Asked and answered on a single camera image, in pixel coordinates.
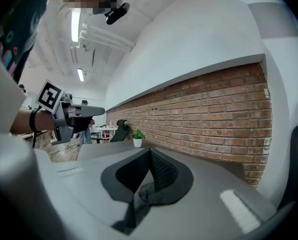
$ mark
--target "ceiling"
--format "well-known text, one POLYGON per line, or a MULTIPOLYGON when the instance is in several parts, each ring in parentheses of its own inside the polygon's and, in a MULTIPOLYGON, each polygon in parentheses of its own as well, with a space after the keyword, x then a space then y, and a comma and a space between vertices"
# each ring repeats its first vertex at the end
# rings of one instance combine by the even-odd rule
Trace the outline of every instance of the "ceiling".
MULTIPOLYGON (((104 15, 81 14, 82 24, 115 33, 118 36, 136 43, 141 31, 157 15, 176 0, 123 0, 131 5, 129 12, 113 25, 106 24, 104 15)), ((86 85, 106 88, 114 70, 128 53, 104 44, 93 43, 93 50, 77 49, 78 63, 73 63, 71 47, 78 43, 71 40, 72 10, 66 8, 61 0, 50 0, 45 16, 42 19, 34 49, 28 59, 31 68, 44 66, 49 72, 57 72, 66 78, 80 81, 77 68, 82 68, 86 85)))

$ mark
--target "desk surface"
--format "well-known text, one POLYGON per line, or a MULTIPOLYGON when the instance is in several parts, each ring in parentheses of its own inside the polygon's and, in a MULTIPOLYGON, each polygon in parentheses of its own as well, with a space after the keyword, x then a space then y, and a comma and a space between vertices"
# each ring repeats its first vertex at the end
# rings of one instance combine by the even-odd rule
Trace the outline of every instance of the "desk surface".
MULTIPOLYGON (((142 148, 163 148, 165 150, 172 151, 171 149, 156 145, 154 143, 150 143, 148 141, 143 141, 142 148)), ((121 142, 112 142, 112 143, 104 143, 104 144, 84 144, 81 147, 81 150, 78 156, 78 161, 86 161, 94 158, 114 155, 117 153, 126 152, 130 150, 135 150, 135 149, 138 149, 138 147, 134 147, 132 140, 125 140, 121 142)), ((185 154, 185 153, 180 153, 180 154, 192 157, 189 154, 185 154)), ((207 159, 207 158, 197 157, 197 156, 195 157, 198 159, 216 164, 218 166, 221 166, 227 171, 231 172, 236 177, 238 177, 239 179, 245 181, 243 165, 239 162, 227 162, 227 161, 219 161, 219 160, 207 159)))
POLYGON ((101 130, 101 131, 116 131, 116 127, 96 127, 96 129, 101 130))
MULTIPOLYGON (((146 142, 144 146, 153 145, 146 142)), ((101 174, 108 166, 136 154, 143 148, 133 147, 130 141, 86 144, 82 147, 82 152, 89 152, 97 157, 53 166, 57 172, 81 169, 80 172, 62 177, 62 184, 95 218, 111 226, 124 218, 128 206, 109 197, 101 184, 101 174), (125 149, 128 151, 116 153, 116 150, 125 149)), ((236 239, 242 236, 242 231, 233 215, 219 197, 225 190, 234 190, 243 203, 262 221, 267 221, 275 213, 275 208, 270 202, 232 175, 235 174, 233 168, 241 168, 243 171, 242 165, 222 161, 216 165, 209 159, 183 155, 165 148, 158 150, 187 165, 194 177, 193 185, 177 203, 151 207, 150 212, 131 233, 131 238, 215 240, 236 239)))

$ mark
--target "white pipe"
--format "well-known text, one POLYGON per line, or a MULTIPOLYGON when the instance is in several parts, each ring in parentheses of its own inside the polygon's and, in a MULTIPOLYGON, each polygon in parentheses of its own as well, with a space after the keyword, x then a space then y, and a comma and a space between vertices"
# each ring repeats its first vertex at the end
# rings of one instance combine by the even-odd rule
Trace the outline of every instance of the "white pipe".
POLYGON ((115 40, 110 39, 110 38, 108 38, 108 37, 105 37, 105 36, 102 36, 102 35, 99 35, 99 34, 96 34, 96 33, 93 33, 93 32, 89 32, 89 33, 90 33, 91 35, 95 36, 96 38, 102 39, 102 40, 104 40, 104 41, 108 41, 108 42, 113 43, 113 44, 116 44, 116 45, 118 45, 118 46, 123 46, 123 47, 125 47, 125 48, 130 48, 130 49, 133 48, 133 46, 130 47, 128 44, 125 44, 125 43, 121 43, 121 42, 115 41, 115 40))
POLYGON ((92 26, 92 25, 87 25, 87 28, 91 28, 91 29, 93 29, 93 30, 95 30, 95 31, 97 31, 97 32, 103 33, 103 34, 105 34, 105 35, 107 35, 107 36, 110 36, 110 37, 112 37, 112 38, 115 38, 115 39, 117 39, 117 40, 120 40, 120 41, 122 41, 122 42, 124 42, 124 43, 130 45, 131 47, 134 47, 134 46, 135 46, 135 43, 134 43, 134 42, 131 42, 131 41, 125 39, 124 37, 121 37, 121 36, 119 36, 119 35, 117 35, 117 34, 114 34, 114 33, 112 33, 112 32, 106 31, 106 30, 104 30, 104 29, 101 29, 101 28, 98 28, 98 27, 96 27, 96 26, 92 26))
POLYGON ((121 46, 117 46, 117 45, 114 45, 114 44, 109 44, 109 43, 98 41, 98 40, 93 40, 93 39, 88 39, 88 38, 85 38, 85 40, 95 42, 95 43, 98 43, 98 44, 101 44, 101 45, 109 46, 109 47, 112 47, 112 48, 116 48, 116 49, 119 49, 119 50, 122 50, 122 51, 128 52, 128 53, 131 52, 131 50, 132 50, 131 48, 127 49, 126 47, 121 47, 121 46))

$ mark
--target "ceiling light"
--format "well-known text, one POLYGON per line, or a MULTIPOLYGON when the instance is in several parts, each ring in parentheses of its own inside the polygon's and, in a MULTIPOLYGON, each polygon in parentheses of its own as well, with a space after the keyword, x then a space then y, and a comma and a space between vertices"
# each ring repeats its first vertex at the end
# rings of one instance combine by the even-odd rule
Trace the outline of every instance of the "ceiling light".
POLYGON ((80 77, 80 81, 81 82, 84 82, 84 77, 83 77, 83 71, 82 71, 82 69, 78 68, 78 74, 79 74, 79 77, 80 77))
POLYGON ((79 42, 80 14, 80 9, 76 8, 72 10, 71 34, 72 41, 76 43, 79 42))

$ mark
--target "printed shirt graphic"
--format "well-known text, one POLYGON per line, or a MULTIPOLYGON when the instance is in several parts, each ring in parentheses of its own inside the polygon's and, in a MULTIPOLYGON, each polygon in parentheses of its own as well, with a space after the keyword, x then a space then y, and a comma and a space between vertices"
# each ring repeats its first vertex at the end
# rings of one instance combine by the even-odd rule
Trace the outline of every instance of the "printed shirt graphic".
POLYGON ((16 0, 0 25, 0 59, 16 82, 34 45, 47 0, 16 0))

